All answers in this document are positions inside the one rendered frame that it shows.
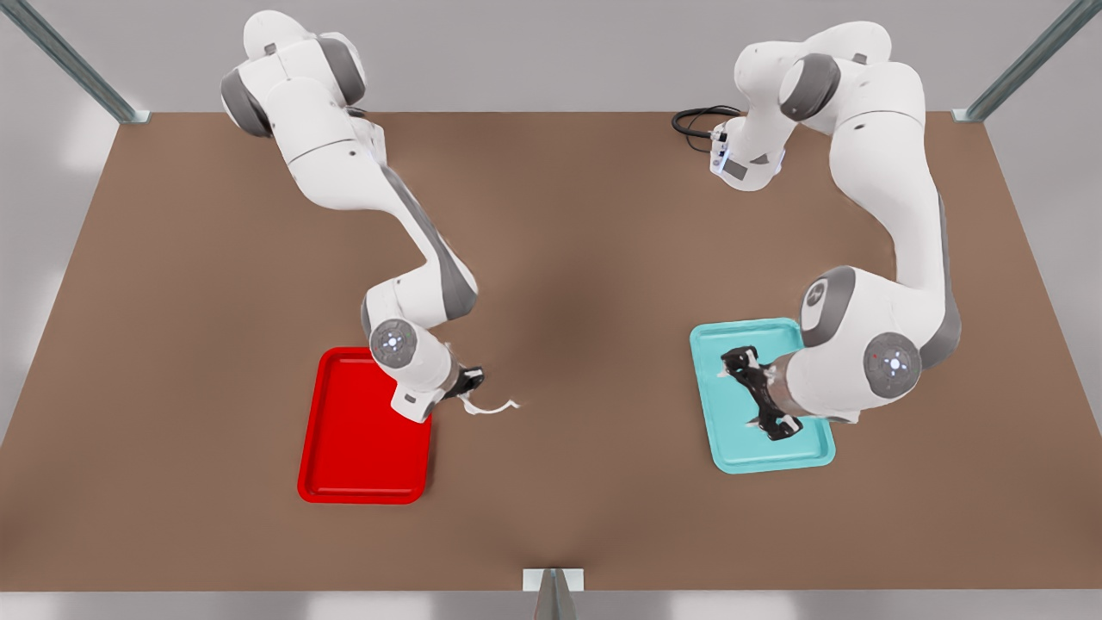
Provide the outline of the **red plastic tray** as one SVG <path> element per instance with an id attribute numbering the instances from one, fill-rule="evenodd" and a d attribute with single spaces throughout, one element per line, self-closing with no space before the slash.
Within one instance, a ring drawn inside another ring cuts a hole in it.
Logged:
<path id="1" fill-rule="evenodd" d="M 367 348 L 320 357 L 298 474 L 303 501 L 412 504 L 424 494 L 432 420 L 395 412 L 395 388 Z"/>

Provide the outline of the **silver frame post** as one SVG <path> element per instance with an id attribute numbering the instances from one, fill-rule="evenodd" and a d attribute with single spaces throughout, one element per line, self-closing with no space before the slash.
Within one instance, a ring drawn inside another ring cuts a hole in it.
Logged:
<path id="1" fill-rule="evenodd" d="M 8 17 L 37 48 L 52 59 L 60 70 L 71 76 L 118 123 L 147 123 L 149 110 L 133 108 L 102 75 L 71 46 L 48 20 L 41 15 L 28 0 L 0 0 L 0 12 Z"/>
<path id="2" fill-rule="evenodd" d="M 536 592 L 534 620 L 579 620 L 574 592 L 584 590 L 583 568 L 525 568 L 523 592 Z"/>
<path id="3" fill-rule="evenodd" d="M 951 111 L 953 121 L 960 123 L 982 123 L 995 113 L 1000 106 L 1003 106 L 1019 90 L 1020 86 L 1034 76 L 1051 59 L 1052 56 L 1065 47 L 1074 35 L 1099 13 L 1102 13 L 1102 0 L 1074 0 L 1068 6 L 1059 17 L 1042 34 L 1031 42 L 1031 45 L 1022 52 L 1014 63 L 1000 74 L 1000 78 L 992 81 L 987 89 L 979 95 L 974 102 L 965 108 L 957 108 Z"/>

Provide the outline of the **cyan plastic tray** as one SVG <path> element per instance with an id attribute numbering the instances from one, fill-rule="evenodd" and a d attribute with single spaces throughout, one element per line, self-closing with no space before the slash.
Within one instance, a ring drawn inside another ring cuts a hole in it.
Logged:
<path id="1" fill-rule="evenodd" d="M 746 388 L 725 373 L 721 353 L 755 346 L 765 363 L 802 348 L 802 330 L 789 318 L 698 325 L 690 336 L 696 385 L 713 463 L 724 474 L 764 474 L 833 463 L 838 447 L 829 421 L 804 418 L 791 438 L 769 440 L 752 423 L 758 406 Z"/>

